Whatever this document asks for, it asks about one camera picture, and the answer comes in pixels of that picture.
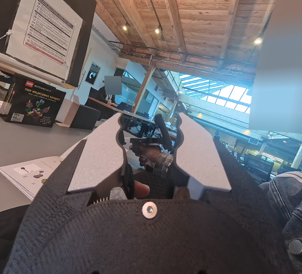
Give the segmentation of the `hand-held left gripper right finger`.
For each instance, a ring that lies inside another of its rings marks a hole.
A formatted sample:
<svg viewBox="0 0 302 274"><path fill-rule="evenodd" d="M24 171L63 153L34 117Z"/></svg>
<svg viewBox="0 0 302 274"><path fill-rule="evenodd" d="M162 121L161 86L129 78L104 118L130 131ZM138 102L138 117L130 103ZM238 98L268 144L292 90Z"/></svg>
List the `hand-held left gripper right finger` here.
<svg viewBox="0 0 302 274"><path fill-rule="evenodd" d="M173 164L193 200L201 199L206 190L231 191L212 136L184 113L177 116Z"/></svg>

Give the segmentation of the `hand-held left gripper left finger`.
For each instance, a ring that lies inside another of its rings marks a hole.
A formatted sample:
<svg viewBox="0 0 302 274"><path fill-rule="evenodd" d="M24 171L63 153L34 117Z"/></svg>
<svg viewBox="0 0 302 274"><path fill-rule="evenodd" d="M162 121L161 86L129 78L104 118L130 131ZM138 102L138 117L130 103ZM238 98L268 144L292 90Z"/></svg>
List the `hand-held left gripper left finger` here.
<svg viewBox="0 0 302 274"><path fill-rule="evenodd" d="M116 113L87 137L68 192L110 193L121 187L127 163L123 144L123 114Z"/></svg>

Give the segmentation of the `person's right forearm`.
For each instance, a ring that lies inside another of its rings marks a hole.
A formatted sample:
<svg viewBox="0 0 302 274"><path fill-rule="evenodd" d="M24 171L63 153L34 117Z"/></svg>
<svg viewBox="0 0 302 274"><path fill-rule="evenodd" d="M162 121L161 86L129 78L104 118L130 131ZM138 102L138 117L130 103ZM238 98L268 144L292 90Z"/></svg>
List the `person's right forearm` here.
<svg viewBox="0 0 302 274"><path fill-rule="evenodd" d="M172 165L172 163L173 155L163 151L155 162L153 173L163 179L167 179L171 174L170 166Z"/></svg>

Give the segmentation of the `person's right hand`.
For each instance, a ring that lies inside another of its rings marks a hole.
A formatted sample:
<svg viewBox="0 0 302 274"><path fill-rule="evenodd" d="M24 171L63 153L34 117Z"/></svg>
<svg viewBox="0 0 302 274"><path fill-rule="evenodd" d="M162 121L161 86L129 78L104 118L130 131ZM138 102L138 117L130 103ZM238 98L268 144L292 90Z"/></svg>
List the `person's right hand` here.
<svg viewBox="0 0 302 274"><path fill-rule="evenodd" d="M137 157L139 157L141 167L148 165L151 168L154 168L157 159L162 153L161 149L154 145L141 145L138 149L133 150L133 152Z"/></svg>

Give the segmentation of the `person's left hand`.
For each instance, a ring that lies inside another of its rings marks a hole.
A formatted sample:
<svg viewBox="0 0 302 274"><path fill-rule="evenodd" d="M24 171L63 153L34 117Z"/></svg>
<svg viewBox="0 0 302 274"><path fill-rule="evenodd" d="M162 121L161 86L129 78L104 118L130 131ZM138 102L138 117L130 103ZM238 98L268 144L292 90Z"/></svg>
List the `person's left hand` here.
<svg viewBox="0 0 302 274"><path fill-rule="evenodd" d="M147 197L150 193L150 187L138 181L134 181L134 182L135 182L134 197L137 199Z"/></svg>

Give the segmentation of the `long wooden office table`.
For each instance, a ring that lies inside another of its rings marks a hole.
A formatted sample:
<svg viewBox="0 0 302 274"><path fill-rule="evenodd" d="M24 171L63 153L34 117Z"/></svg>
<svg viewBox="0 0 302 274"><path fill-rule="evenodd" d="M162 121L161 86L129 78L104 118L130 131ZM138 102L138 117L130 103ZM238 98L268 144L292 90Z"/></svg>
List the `long wooden office table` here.
<svg viewBox="0 0 302 274"><path fill-rule="evenodd" d="M139 138L143 138L143 137L153 137L155 131L157 129L159 129L159 125L156 124L154 121L151 121L145 117L130 113L128 111L125 110L119 110L113 106L107 105L97 99L94 99L92 97L88 97L89 100L102 105L103 107L106 107L107 109L110 109L115 113L121 113L123 114L123 126L124 126L124 131L131 133L134 136L137 136ZM131 132L131 128L130 125L139 125L140 126L140 130L138 131L137 134L134 134Z"/></svg>

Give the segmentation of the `black cardboard box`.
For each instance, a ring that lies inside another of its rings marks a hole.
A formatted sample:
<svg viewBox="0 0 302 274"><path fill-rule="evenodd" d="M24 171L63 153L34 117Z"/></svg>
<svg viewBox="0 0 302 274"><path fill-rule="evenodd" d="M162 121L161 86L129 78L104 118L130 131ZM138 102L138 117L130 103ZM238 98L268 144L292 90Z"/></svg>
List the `black cardboard box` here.
<svg viewBox="0 0 302 274"><path fill-rule="evenodd" d="M55 123L74 129L92 130L100 115L100 111L81 105L79 98L73 95L73 100L64 99Z"/></svg>

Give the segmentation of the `glass skylight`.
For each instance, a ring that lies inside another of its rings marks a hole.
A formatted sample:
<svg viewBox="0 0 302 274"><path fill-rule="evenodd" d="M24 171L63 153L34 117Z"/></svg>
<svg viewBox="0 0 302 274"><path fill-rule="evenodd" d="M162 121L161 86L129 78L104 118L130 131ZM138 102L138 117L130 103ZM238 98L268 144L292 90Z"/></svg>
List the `glass skylight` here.
<svg viewBox="0 0 302 274"><path fill-rule="evenodd" d="M179 73L181 93L189 97L250 114L252 87L245 88Z"/></svg>

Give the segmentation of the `white instruction booklet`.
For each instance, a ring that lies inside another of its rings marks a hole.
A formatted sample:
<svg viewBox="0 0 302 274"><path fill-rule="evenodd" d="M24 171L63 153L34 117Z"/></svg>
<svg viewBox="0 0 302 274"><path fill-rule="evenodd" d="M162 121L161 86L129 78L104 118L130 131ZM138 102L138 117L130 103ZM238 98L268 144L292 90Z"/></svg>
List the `white instruction booklet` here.
<svg viewBox="0 0 302 274"><path fill-rule="evenodd" d="M42 185L66 156L51 156L22 163L1 166L0 172L28 199L33 201Z"/></svg>

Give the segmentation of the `black toy flower box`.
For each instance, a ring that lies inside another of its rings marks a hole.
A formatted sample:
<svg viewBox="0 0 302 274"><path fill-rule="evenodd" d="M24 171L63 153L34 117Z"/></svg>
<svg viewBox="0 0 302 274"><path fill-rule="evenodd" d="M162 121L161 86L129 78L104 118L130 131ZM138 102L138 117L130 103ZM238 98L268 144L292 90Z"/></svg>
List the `black toy flower box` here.
<svg viewBox="0 0 302 274"><path fill-rule="evenodd" d="M14 74L0 114L6 122L51 128L66 92Z"/></svg>

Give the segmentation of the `black notice board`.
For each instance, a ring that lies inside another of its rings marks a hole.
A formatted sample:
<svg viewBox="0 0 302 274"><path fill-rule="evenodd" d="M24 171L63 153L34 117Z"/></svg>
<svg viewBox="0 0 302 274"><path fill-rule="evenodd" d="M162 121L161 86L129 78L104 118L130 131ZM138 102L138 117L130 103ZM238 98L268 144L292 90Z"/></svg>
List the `black notice board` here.
<svg viewBox="0 0 302 274"><path fill-rule="evenodd" d="M0 31L1 35L12 27L14 17L17 12L20 0L0 0ZM82 66L84 63L86 50L89 43L90 33L92 29L93 17L96 8L95 0L64 0L70 8L76 12L83 20L79 39L76 43L76 51L74 52L70 72L67 76L67 84L77 87L81 75Z"/></svg>

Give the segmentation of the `white printed notice sheet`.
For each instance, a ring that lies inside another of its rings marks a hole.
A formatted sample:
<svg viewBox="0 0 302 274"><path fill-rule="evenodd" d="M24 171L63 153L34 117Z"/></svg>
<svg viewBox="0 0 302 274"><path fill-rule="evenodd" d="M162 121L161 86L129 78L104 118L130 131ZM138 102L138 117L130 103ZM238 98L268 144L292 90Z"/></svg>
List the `white printed notice sheet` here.
<svg viewBox="0 0 302 274"><path fill-rule="evenodd" d="M20 0L5 53L65 84L84 23L64 0Z"/></svg>

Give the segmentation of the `wooden support post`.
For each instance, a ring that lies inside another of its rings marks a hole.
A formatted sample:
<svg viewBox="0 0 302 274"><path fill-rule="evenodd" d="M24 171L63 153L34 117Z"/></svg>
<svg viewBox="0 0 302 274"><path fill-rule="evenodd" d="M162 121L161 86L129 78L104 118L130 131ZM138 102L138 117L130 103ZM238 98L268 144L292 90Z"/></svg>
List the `wooden support post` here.
<svg viewBox="0 0 302 274"><path fill-rule="evenodd" d="M149 84L149 81L153 75L153 72L154 70L156 69L156 63L154 61L151 62L151 64L149 65L149 68L148 68L148 71L145 75L145 78L141 84L141 87L138 91L138 94L136 95L136 98L135 98L135 101L134 101L134 104L132 106L132 113L133 114L136 114L136 112L138 111L138 107L141 103L141 100L143 98L143 95L145 93L145 90Z"/></svg>

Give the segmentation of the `black wall sign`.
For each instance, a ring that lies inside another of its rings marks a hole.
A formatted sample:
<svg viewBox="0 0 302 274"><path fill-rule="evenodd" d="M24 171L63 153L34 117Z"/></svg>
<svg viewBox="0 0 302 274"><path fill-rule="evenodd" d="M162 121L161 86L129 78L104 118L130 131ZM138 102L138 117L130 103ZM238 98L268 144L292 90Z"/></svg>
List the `black wall sign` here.
<svg viewBox="0 0 302 274"><path fill-rule="evenodd" d="M92 63L86 75L85 82L94 85L99 71L100 71L100 67L95 63Z"/></svg>

